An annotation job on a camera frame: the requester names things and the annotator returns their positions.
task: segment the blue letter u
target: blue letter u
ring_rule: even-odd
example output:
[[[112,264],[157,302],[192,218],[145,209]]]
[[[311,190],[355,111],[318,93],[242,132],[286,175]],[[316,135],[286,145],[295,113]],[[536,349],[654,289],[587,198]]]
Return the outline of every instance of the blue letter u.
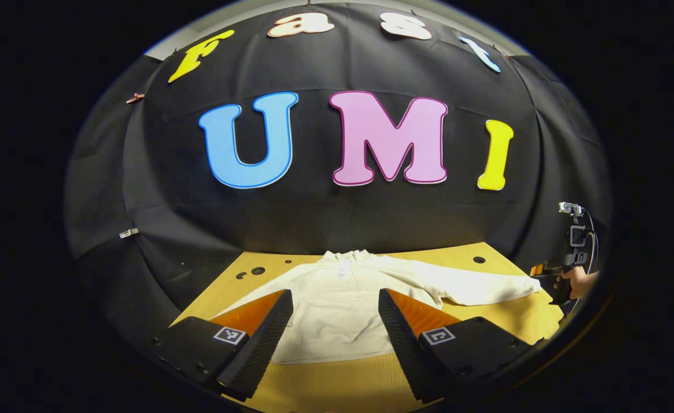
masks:
[[[235,119],[242,112],[237,104],[224,105],[200,117],[205,130],[209,166],[215,178],[232,188],[260,188],[271,185],[289,170],[293,157],[290,136],[290,107],[298,102],[294,92],[261,96],[252,107],[266,121],[268,154],[263,161],[248,165],[240,162],[235,146]]]

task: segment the human hand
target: human hand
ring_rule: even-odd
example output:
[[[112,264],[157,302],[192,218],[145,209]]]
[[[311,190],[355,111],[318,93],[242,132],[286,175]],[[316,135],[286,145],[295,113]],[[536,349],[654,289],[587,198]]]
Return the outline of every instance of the human hand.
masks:
[[[597,279],[598,272],[592,272],[592,274],[586,274],[583,267],[573,267],[569,271],[562,272],[562,274],[556,277],[556,280],[560,280],[561,277],[570,280],[571,282],[571,294],[570,298],[573,300],[575,298],[584,298],[584,296],[589,292],[591,286],[594,284],[594,281]],[[554,284],[554,288],[559,288],[558,284]]]

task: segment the clip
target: clip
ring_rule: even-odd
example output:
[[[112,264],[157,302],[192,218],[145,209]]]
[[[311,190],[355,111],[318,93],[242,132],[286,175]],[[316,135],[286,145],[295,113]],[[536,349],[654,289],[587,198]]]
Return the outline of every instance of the clip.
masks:
[[[127,238],[130,237],[130,235],[133,235],[134,233],[138,233],[137,228],[128,229],[126,232],[121,232],[119,235],[120,238]]]
[[[131,104],[132,102],[137,102],[137,101],[139,101],[139,100],[142,100],[144,97],[145,97],[145,95],[141,95],[141,94],[138,94],[138,93],[134,93],[134,94],[133,94],[133,97],[131,97],[130,99],[127,99],[127,101],[125,101],[125,103],[126,103],[126,104]]]

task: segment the yellow table surface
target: yellow table surface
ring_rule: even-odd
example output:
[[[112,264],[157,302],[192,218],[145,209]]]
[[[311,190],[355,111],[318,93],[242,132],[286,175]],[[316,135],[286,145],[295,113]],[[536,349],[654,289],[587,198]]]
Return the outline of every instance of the yellow table surface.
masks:
[[[380,255],[415,259],[463,270],[528,277],[528,274],[523,274],[509,259],[486,243]],[[473,261],[475,256],[481,256],[486,261],[478,264]],[[211,317],[287,270],[299,264],[316,262],[321,257],[244,252],[173,324],[190,316]],[[264,267],[266,272],[253,275],[251,270],[255,267]],[[247,274],[243,279],[236,279],[235,275],[240,272]],[[481,315],[532,345],[541,338],[550,338],[559,329],[559,320],[563,313],[558,306],[549,305],[551,300],[546,291],[542,290],[517,300],[484,306],[460,306],[444,300],[442,311],[461,320]],[[394,353],[334,363],[271,363],[253,397],[244,403],[238,403],[260,411],[285,413],[407,412],[428,405],[413,397]]]

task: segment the letter m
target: letter m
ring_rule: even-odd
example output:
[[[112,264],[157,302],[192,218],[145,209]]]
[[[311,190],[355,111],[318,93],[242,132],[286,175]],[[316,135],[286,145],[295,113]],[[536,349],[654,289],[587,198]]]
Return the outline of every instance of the letter m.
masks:
[[[375,172],[367,163],[368,147],[387,181],[398,175],[410,148],[412,161],[403,173],[407,181],[437,184],[446,180],[442,122],[449,109],[444,103],[413,99],[397,127],[370,92],[335,93],[329,103],[342,112],[342,167],[333,176],[337,185],[357,186],[373,181]]]

